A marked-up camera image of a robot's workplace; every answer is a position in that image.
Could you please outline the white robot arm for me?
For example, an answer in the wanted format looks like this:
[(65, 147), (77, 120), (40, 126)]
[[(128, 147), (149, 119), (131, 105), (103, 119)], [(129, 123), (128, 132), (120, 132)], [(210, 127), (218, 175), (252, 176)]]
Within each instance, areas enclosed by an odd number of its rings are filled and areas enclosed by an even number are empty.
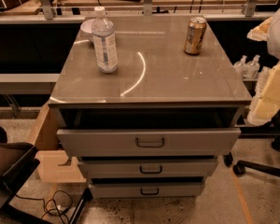
[(278, 63), (272, 69), (263, 68), (259, 74), (247, 115), (248, 122), (255, 126), (271, 121), (280, 110), (280, 8), (265, 22), (268, 53), (277, 58)]

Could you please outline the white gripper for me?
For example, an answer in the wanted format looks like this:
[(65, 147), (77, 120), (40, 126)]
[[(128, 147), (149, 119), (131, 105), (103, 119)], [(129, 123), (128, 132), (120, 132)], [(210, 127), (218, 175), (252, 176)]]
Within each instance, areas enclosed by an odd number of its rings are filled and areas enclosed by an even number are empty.
[[(272, 17), (251, 29), (247, 38), (254, 41), (266, 41)], [(256, 94), (252, 98), (247, 120), (254, 126), (261, 126), (280, 110), (280, 61), (273, 68), (265, 67), (259, 75)]]

